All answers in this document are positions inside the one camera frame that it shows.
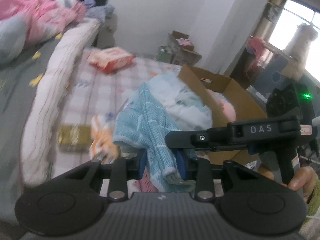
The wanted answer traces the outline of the right hand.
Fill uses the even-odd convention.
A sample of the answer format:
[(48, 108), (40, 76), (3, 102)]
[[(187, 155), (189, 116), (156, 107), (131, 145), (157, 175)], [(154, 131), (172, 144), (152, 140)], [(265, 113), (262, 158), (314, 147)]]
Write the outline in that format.
[(288, 184), (281, 183), (293, 191), (302, 190), (303, 198), (309, 203), (316, 187), (318, 177), (311, 166), (300, 167)]

